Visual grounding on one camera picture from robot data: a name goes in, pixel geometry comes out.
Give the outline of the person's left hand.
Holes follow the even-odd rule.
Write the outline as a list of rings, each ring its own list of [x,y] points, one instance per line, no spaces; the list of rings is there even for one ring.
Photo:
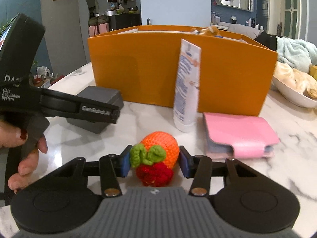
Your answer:
[[[1,120],[1,148],[17,148],[26,143],[29,135],[26,130],[14,127]],[[18,156],[18,170],[8,180],[10,190],[17,193],[28,186],[30,176],[35,171],[39,162],[39,151],[46,154],[48,151],[47,141],[44,135],[37,141],[35,147],[28,154],[22,152]]]

